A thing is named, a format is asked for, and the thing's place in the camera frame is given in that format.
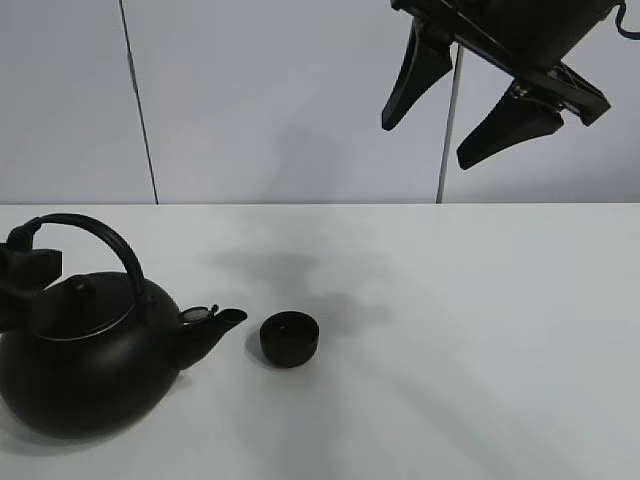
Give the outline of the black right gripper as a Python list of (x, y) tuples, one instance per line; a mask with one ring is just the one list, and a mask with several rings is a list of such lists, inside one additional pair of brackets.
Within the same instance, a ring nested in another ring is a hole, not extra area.
[(391, 131), (453, 69), (458, 43), (515, 80), (456, 153), (463, 170), (564, 126), (559, 108), (585, 125), (610, 107), (563, 58), (611, 12), (609, 1), (394, 1), (413, 20), (401, 68), (381, 113)]

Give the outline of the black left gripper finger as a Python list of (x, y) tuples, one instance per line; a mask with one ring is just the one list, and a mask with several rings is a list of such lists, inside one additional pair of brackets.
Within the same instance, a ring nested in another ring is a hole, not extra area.
[(37, 292), (62, 276), (63, 254), (36, 249), (30, 236), (9, 236), (1, 244), (1, 291)]
[(44, 335), (55, 320), (53, 290), (24, 290), (1, 285), (1, 332), (26, 330)]

